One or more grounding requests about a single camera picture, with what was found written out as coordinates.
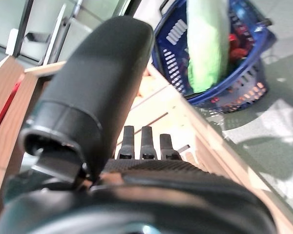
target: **wooden surface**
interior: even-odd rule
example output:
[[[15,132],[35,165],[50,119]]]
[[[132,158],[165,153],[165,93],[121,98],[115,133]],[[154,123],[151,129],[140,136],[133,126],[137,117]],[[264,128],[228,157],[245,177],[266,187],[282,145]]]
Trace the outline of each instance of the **wooden surface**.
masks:
[[[159,79],[158,73],[150,75]],[[135,154],[139,158],[141,127],[152,126],[154,148],[160,155],[159,134],[171,134],[175,149],[188,144],[182,158],[193,165],[245,186],[255,193],[270,209],[279,233],[293,234],[293,212],[265,181],[225,142],[225,140],[192,108],[171,85],[133,106],[125,125],[135,127]],[[116,155],[121,147],[118,139]]]
[[[0,189],[36,83],[37,78],[34,75],[30,73],[24,75],[19,90],[0,125]]]
[[[65,63],[66,62],[63,61],[63,62],[56,62],[56,63],[52,63],[45,66],[40,66],[40,67],[31,67],[31,68],[25,69],[25,73],[31,73],[37,77],[47,76],[47,75],[51,75],[58,72],[64,66]]]
[[[0,112],[22,73],[23,67],[14,58],[7,57],[0,62]]]

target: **blue plastic basket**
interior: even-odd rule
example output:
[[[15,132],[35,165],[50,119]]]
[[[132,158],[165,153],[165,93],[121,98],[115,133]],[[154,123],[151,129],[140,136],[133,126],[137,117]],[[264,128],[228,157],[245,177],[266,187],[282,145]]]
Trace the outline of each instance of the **blue plastic basket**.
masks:
[[[221,113],[245,109],[268,91],[260,55],[275,42],[274,34],[267,29],[271,21],[249,1],[230,0],[229,17],[231,33],[251,51],[229,77],[203,93],[194,94],[188,82],[186,0],[176,0],[163,15],[155,29],[152,52],[154,66],[190,104]]]

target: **basket handle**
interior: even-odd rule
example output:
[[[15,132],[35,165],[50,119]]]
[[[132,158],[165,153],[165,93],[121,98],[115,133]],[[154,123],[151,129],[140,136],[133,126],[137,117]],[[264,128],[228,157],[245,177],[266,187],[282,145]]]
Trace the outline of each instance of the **basket handle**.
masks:
[[[256,17],[258,19],[259,23],[264,24],[265,26],[271,26],[273,25],[270,18],[266,18],[258,9],[251,3],[249,0],[245,0],[245,3],[253,10],[253,12],[256,14]]]
[[[163,16],[163,8],[166,6],[166,4],[169,2],[169,0],[164,0],[163,3],[161,4],[160,6],[160,13],[161,13],[161,16]]]

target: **green cloth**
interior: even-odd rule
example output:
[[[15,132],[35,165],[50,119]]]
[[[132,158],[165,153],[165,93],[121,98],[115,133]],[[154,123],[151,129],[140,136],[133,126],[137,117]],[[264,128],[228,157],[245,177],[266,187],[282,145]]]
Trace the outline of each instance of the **green cloth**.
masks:
[[[188,80],[203,92],[226,75],[230,22],[227,0],[187,0]]]

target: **floor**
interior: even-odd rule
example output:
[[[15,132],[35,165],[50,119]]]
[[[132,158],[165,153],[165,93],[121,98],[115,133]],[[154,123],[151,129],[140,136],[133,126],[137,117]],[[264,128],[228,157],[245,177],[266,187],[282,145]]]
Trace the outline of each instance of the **floor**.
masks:
[[[253,2],[278,38],[262,55],[270,91],[237,113],[201,113],[293,208],[293,0]]]

